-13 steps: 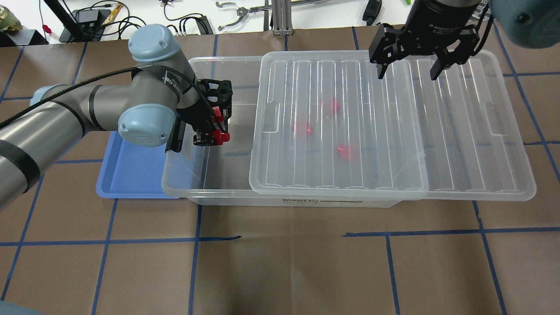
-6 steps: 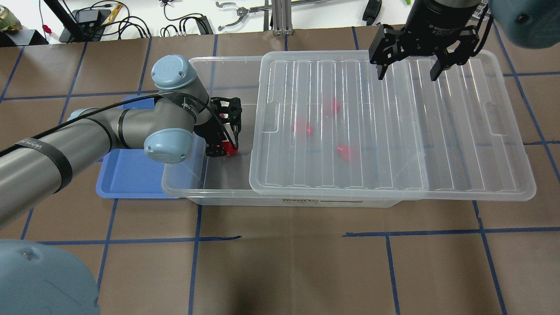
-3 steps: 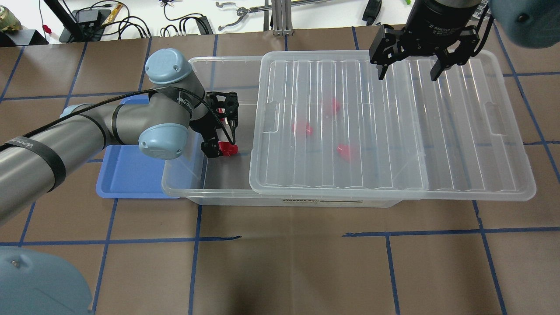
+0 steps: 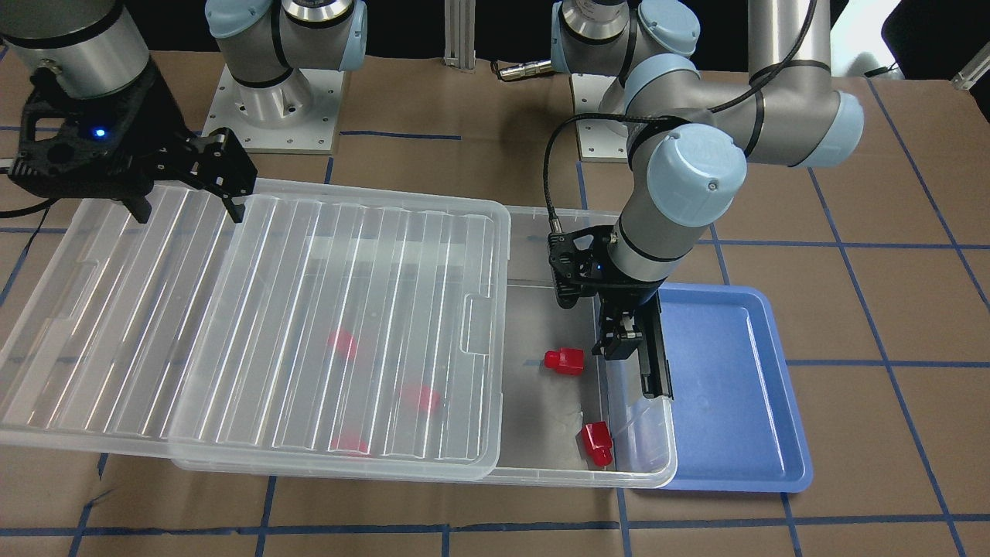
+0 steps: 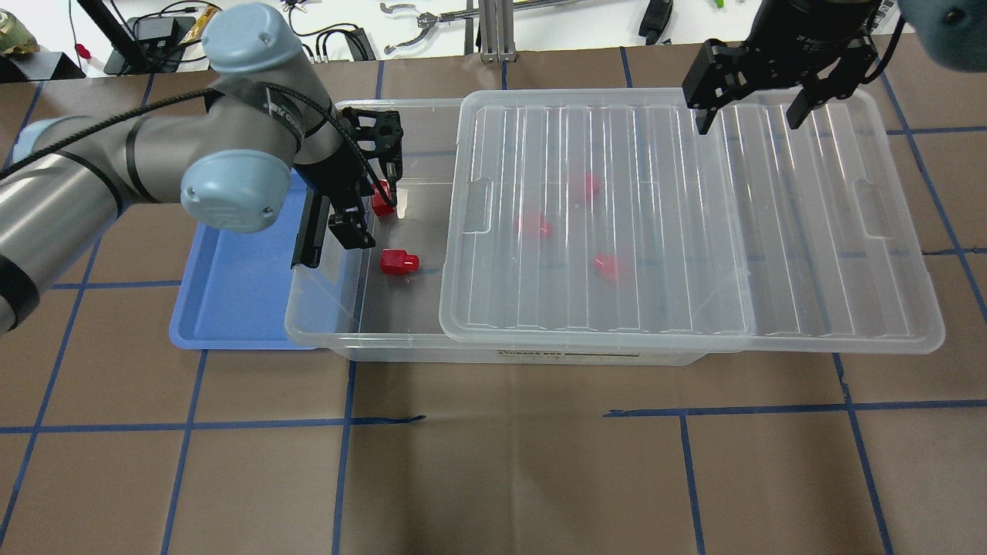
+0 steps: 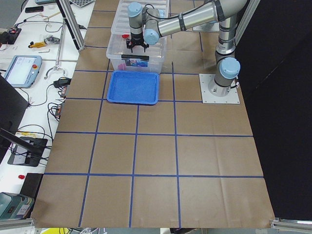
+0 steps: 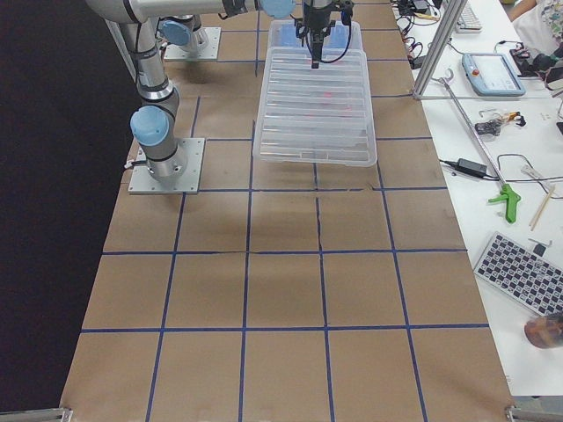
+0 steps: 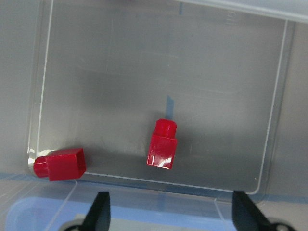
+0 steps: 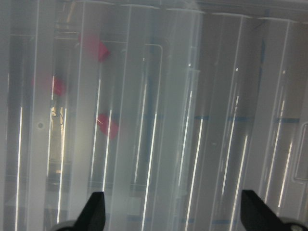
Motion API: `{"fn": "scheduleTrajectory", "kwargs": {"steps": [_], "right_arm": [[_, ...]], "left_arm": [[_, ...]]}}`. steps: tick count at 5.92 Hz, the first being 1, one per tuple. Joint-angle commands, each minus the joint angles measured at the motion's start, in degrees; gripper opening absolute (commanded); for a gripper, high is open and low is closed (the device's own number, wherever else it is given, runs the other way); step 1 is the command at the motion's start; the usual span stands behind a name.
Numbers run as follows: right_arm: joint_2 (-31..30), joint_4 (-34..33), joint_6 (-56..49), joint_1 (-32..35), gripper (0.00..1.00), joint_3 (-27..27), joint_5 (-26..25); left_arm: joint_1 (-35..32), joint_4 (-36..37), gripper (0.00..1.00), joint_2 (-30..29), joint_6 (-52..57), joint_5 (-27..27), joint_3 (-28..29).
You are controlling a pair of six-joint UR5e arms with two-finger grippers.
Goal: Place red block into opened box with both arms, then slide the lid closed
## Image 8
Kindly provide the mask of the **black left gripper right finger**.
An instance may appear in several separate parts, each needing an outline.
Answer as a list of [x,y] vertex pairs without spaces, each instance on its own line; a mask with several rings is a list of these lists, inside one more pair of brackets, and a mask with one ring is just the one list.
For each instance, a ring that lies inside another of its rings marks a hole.
[[275,224],[257,208],[243,191],[232,194],[232,221],[238,231],[275,231]]

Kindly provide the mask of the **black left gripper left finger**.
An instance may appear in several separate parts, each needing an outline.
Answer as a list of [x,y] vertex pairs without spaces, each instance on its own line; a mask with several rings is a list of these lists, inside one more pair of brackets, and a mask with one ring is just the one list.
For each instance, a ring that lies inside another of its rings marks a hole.
[[83,223],[81,231],[108,231],[111,223],[109,192],[97,193]]

